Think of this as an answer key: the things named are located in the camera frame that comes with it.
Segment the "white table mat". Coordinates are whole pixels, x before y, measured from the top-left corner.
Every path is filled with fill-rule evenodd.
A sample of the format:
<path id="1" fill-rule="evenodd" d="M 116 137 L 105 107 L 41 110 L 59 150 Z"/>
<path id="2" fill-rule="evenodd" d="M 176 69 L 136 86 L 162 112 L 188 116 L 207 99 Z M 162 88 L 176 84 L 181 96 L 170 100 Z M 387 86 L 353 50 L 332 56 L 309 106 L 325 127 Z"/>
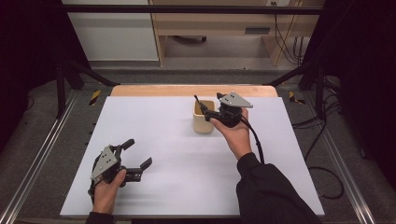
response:
<path id="1" fill-rule="evenodd" d="M 275 165 L 319 216 L 324 210 L 304 162 L 283 100 L 252 97 L 248 120 L 256 132 L 252 148 Z M 136 167 L 152 164 L 140 182 L 121 188 L 115 213 L 124 217 L 236 217 L 235 193 L 240 175 L 236 159 L 218 131 L 192 128 L 195 100 L 187 97 L 121 97 L 106 99 L 61 214 L 84 217 L 92 209 L 88 195 L 92 164 L 108 145 L 134 139 L 121 161 Z"/>

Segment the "person's right hand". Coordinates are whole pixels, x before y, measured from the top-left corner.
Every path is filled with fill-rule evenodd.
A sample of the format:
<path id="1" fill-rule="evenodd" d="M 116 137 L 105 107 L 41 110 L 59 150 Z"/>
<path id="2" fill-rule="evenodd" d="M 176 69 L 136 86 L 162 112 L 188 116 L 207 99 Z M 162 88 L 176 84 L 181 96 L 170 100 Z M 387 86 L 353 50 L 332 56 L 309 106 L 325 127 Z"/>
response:
<path id="1" fill-rule="evenodd" d="M 209 121 L 224 136 L 231 152 L 238 161 L 246 154 L 252 152 L 249 127 L 243 121 L 240 121 L 232 128 L 225 126 L 217 119 L 210 119 Z"/>

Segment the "black metal frame bar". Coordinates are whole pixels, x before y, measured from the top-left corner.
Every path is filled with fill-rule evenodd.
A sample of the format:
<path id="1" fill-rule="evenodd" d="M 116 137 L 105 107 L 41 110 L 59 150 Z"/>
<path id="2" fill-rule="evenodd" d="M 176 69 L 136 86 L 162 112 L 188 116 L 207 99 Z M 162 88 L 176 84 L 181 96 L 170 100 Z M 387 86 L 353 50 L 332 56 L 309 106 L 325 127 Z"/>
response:
<path id="1" fill-rule="evenodd" d="M 193 14 L 278 14 L 320 15 L 323 7 L 238 7 L 238 6 L 145 6 L 62 5 L 66 12 L 81 13 L 193 13 Z"/>

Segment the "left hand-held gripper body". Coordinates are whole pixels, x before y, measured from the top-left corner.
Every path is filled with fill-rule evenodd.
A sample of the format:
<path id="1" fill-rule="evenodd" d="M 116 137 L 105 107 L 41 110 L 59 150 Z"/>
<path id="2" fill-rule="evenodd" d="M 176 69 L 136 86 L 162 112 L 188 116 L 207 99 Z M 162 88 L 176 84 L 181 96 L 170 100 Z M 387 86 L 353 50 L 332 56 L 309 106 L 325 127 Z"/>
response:
<path id="1" fill-rule="evenodd" d="M 140 182 L 143 172 L 138 168 L 126 168 L 121 164 L 120 154 L 123 149 L 118 146 L 105 147 L 100 155 L 95 159 L 92 166 L 91 185 L 88 194 L 93 196 L 95 187 L 100 182 L 111 183 L 120 170 L 126 171 L 126 176 L 123 183 L 120 185 L 122 188 L 127 182 Z"/>

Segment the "black metal stand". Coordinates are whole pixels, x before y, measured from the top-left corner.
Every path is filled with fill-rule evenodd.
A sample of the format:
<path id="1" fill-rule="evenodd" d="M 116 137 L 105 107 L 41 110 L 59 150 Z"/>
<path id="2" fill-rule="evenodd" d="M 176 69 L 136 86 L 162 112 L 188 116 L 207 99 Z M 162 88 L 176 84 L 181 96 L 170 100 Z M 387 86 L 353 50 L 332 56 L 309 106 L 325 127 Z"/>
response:
<path id="1" fill-rule="evenodd" d="M 84 83 L 80 77 L 80 74 L 85 74 L 108 87 L 118 86 L 118 83 L 100 76 L 99 74 L 93 72 L 91 68 L 86 67 L 75 61 L 66 61 L 60 63 L 56 67 L 56 86 L 58 100 L 57 119 L 59 119 L 66 110 L 64 82 L 67 81 L 73 90 L 81 90 L 84 86 Z"/>
<path id="2" fill-rule="evenodd" d="M 309 91 L 313 85 L 316 86 L 315 112 L 317 113 L 320 119 L 325 119 L 326 115 L 324 111 L 324 99 L 323 99 L 325 76 L 322 66 L 320 64 L 315 64 L 312 62 L 304 63 L 299 67 L 289 71 L 286 75 L 267 83 L 267 86 L 277 87 L 283 82 L 298 75 L 303 76 L 298 83 L 298 87 L 301 91 Z"/>

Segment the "white cabinet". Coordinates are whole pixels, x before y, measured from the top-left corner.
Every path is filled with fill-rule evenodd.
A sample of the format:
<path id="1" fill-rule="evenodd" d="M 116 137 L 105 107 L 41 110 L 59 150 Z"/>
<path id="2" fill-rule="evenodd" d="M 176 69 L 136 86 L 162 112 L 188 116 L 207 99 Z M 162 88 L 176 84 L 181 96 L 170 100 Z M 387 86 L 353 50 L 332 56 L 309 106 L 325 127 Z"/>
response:
<path id="1" fill-rule="evenodd" d="M 158 61 L 149 13 L 69 13 L 90 62 Z"/>

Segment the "light wooden desk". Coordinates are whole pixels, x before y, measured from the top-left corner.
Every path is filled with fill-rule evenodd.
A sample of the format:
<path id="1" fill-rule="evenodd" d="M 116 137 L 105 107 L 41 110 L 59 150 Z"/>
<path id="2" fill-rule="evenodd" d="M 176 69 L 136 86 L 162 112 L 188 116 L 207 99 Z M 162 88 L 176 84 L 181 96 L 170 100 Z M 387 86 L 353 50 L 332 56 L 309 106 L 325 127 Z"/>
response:
<path id="1" fill-rule="evenodd" d="M 326 0 L 290 0 L 288 7 L 322 7 Z M 238 6 L 267 7 L 267 0 L 148 0 L 152 6 Z M 159 36 L 259 36 L 272 65 L 291 57 L 290 41 L 294 37 L 309 38 L 316 27 L 317 15 L 278 14 L 183 14 L 154 13 Z"/>

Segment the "yellow black tape strip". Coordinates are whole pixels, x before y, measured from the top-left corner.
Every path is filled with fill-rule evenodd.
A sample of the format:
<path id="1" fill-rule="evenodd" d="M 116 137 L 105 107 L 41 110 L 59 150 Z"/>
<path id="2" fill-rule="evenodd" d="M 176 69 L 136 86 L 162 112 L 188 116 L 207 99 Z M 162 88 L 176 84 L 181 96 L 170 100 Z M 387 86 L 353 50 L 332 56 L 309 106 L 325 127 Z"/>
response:
<path id="1" fill-rule="evenodd" d="M 101 93 L 101 91 L 99 91 L 99 90 L 94 91 L 94 93 L 92 94 L 92 98 L 89 102 L 89 105 L 95 105 L 100 93 Z"/>
<path id="2" fill-rule="evenodd" d="M 293 93 L 293 91 L 289 91 L 289 99 L 290 102 L 299 104 L 299 105 L 305 105 L 305 100 L 297 99 Z"/>

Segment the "person's left hand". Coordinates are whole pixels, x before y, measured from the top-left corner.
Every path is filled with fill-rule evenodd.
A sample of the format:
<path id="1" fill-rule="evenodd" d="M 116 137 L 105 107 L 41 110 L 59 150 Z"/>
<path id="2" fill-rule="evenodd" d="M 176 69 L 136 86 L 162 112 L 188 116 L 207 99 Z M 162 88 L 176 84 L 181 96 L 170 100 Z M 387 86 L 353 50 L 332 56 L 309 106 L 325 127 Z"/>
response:
<path id="1" fill-rule="evenodd" d="M 115 208 L 115 200 L 120 185 L 126 176 L 125 170 L 120 170 L 111 183 L 100 182 L 95 187 L 92 211 L 111 215 Z"/>

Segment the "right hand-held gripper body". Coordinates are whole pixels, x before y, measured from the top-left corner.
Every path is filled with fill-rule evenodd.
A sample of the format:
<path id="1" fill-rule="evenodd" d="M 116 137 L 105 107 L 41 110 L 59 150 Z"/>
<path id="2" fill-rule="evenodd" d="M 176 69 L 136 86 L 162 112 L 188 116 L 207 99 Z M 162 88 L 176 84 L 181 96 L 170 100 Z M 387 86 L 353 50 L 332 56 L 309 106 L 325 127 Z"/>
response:
<path id="1" fill-rule="evenodd" d="M 252 108 L 253 104 L 232 91 L 228 94 L 217 93 L 220 102 L 219 120 L 225 126 L 232 128 L 236 126 L 242 118 L 242 108 Z"/>

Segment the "beige square cup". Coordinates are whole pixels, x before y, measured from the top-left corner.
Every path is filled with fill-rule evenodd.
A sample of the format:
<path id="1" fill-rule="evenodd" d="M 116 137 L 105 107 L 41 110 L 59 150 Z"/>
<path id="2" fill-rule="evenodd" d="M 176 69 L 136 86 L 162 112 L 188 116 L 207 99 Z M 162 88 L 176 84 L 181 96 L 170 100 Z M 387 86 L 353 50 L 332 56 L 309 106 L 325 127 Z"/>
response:
<path id="1" fill-rule="evenodd" d="M 214 126 L 205 120 L 205 115 L 197 102 L 193 107 L 192 128 L 199 134 L 210 134 L 214 131 Z"/>

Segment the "black curtain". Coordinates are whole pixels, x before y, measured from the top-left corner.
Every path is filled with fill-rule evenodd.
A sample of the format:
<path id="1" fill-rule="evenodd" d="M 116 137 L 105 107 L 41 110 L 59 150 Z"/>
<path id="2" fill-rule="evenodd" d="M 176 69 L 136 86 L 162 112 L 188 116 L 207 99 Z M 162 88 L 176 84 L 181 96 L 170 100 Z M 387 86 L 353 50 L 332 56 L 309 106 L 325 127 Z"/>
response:
<path id="1" fill-rule="evenodd" d="M 324 0 L 309 44 L 329 76 L 341 81 L 347 119 L 363 148 L 396 188 L 396 0 Z"/>
<path id="2" fill-rule="evenodd" d="M 62 0 L 0 0 L 0 152 L 28 106 L 28 93 L 59 63 L 90 66 Z"/>

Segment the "aluminium floor rail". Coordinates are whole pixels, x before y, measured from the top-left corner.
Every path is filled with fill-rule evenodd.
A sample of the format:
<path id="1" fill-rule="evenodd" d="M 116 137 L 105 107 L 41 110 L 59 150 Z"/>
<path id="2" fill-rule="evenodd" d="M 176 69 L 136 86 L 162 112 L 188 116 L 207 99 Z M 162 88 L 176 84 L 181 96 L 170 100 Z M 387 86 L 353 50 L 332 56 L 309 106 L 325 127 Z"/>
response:
<path id="1" fill-rule="evenodd" d="M 324 128 L 322 135 L 323 142 L 328 150 L 332 164 L 344 184 L 346 195 L 360 224 L 376 224 L 375 218 L 367 202 L 365 201 L 352 173 L 343 160 L 342 155 L 340 154 L 329 130 Z"/>
<path id="2" fill-rule="evenodd" d="M 53 146 L 55 145 L 58 136 L 63 129 L 71 110 L 73 109 L 79 91 L 70 91 L 69 97 L 66 101 L 65 110 L 59 118 L 57 118 L 49 133 L 47 134 L 43 144 L 38 150 L 35 159 L 31 163 L 27 173 L 23 177 L 22 182 L 17 188 L 11 201 L 8 203 L 6 209 L 0 215 L 0 224 L 13 224 L 19 212 L 21 211 L 24 202 L 26 201 L 34 183 L 36 182 L 42 167 L 44 166 Z"/>

